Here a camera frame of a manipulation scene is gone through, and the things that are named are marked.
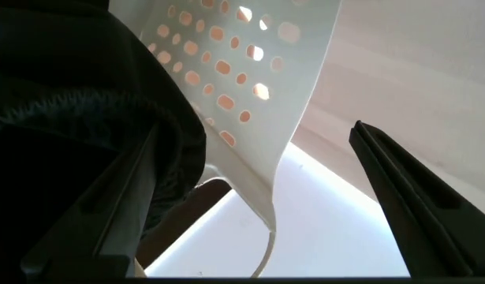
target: black garment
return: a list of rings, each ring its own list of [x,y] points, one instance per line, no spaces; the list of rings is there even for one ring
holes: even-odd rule
[[[195,186],[205,133],[177,85],[106,10],[0,3],[0,249],[19,259],[118,152],[155,123],[168,157],[143,236]]]

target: white plastic basket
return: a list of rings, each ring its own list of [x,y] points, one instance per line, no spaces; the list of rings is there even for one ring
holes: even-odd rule
[[[134,32],[204,123],[207,165],[201,182],[225,179],[270,230],[255,275],[275,238],[274,174],[315,86],[339,5],[340,0],[159,0],[151,11],[139,12],[149,18]]]

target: wooden floor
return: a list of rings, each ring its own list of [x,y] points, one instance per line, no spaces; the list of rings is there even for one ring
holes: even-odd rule
[[[293,143],[374,197],[356,120],[485,210],[485,1],[344,0]]]

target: perforated plastic panel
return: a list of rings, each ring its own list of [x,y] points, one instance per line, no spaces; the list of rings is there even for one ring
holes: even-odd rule
[[[274,174],[315,86],[339,3],[159,0],[141,34],[206,126],[205,178],[225,177],[272,231]]]

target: dark brown surface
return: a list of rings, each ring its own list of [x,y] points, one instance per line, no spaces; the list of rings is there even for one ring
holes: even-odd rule
[[[146,268],[172,245],[196,220],[213,207],[231,187],[222,180],[195,189],[182,204],[172,208],[139,244],[136,258]]]

